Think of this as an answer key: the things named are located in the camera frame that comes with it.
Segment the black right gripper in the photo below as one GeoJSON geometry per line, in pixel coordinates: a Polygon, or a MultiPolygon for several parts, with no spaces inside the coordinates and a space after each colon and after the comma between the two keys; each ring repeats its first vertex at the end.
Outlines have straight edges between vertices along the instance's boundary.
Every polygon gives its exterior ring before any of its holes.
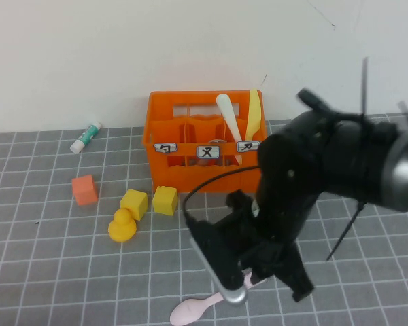
{"type": "Polygon", "coordinates": [[[273,275],[273,260],[279,260],[278,278],[292,290],[299,302],[314,290],[299,250],[294,242],[293,223],[275,207],[253,214],[256,202],[241,190],[226,197],[232,212],[220,220],[224,243],[238,257],[243,272],[251,272],[251,281],[260,282],[273,275]]]}

